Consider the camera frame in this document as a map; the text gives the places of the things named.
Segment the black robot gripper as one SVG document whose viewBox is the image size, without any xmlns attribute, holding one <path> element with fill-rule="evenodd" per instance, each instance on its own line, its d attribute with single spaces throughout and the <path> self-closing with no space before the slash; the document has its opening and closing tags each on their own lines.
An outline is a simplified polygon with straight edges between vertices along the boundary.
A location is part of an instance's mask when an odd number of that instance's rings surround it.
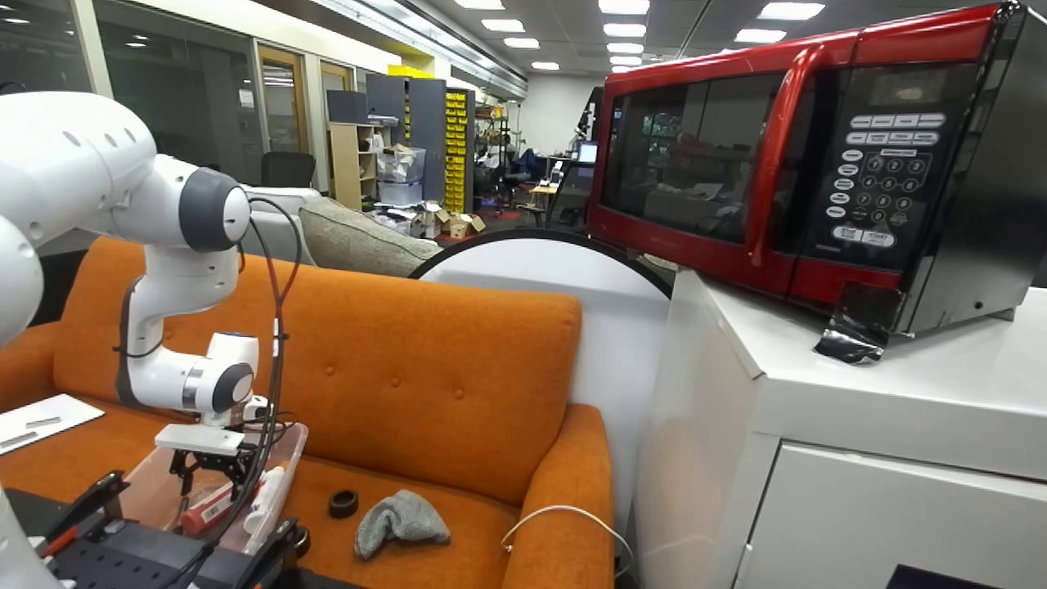
<svg viewBox="0 0 1047 589">
<path fill-rule="evenodd" d="M 157 449 L 170 449 L 170 472 L 192 484 L 192 472 L 221 472 L 232 484 L 250 484 L 265 465 L 265 429 L 270 402 L 250 392 L 243 404 L 198 416 L 196 423 L 170 423 L 155 435 Z"/>
</svg>

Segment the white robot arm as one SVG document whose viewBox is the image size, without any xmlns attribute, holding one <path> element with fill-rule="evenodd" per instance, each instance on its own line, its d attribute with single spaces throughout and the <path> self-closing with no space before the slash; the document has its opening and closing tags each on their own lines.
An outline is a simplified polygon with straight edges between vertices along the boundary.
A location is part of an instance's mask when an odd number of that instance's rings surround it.
<svg viewBox="0 0 1047 589">
<path fill-rule="evenodd" d="M 113 389 L 129 404 L 192 412 L 196 425 L 165 425 L 157 443 L 174 469 L 196 458 L 234 486 L 262 472 L 259 444 L 232 429 L 254 395 L 259 339 L 214 335 L 204 353 L 182 353 L 165 344 L 165 325 L 234 292 L 250 218 L 234 175 L 165 155 L 117 97 L 0 97 L 0 339 L 40 309 L 42 244 L 70 233 L 134 243 L 144 271 L 122 300 Z"/>
</svg>

